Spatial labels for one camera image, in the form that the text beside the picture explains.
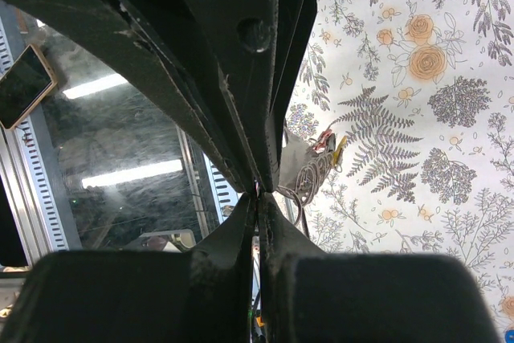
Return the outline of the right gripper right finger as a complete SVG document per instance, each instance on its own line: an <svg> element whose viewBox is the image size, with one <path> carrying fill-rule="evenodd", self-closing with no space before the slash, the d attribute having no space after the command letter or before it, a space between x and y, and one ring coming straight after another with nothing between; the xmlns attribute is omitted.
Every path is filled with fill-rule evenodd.
<svg viewBox="0 0 514 343"><path fill-rule="evenodd" d="M496 342L475 281L441 254L321 250L259 196L262 311L270 342Z"/></svg>

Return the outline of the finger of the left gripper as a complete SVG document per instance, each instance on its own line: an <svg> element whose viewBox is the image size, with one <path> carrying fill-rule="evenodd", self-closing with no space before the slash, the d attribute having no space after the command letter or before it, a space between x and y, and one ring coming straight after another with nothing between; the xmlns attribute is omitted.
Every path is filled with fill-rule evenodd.
<svg viewBox="0 0 514 343"><path fill-rule="evenodd" d="M188 18L174 23L160 53L186 78L226 174L273 191L316 0L182 1Z"/></svg>
<svg viewBox="0 0 514 343"><path fill-rule="evenodd" d="M238 191L250 191L253 179L238 174L228 152L215 141L210 122L186 94L187 83L143 36L132 15L105 0L5 0L42 20L122 75L200 145Z"/></svg>

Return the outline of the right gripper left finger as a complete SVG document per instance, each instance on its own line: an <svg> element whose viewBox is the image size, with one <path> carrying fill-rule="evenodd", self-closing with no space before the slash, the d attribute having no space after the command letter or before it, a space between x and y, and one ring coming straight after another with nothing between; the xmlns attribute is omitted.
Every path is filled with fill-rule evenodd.
<svg viewBox="0 0 514 343"><path fill-rule="evenodd" d="M190 250L62 251L28 274L4 342L246 342L253 194Z"/></svg>

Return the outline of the grey red key ring holder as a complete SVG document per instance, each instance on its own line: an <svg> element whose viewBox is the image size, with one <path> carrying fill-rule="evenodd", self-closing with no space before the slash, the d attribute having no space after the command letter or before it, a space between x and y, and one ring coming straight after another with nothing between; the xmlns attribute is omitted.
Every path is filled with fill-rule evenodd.
<svg viewBox="0 0 514 343"><path fill-rule="evenodd" d="M298 214L293 224L302 226L307 237L310 234L305 207L313 201L330 172L341 170L347 141L347 136L338 139L330 128L308 140L284 128L279 182L275 190L296 204Z"/></svg>

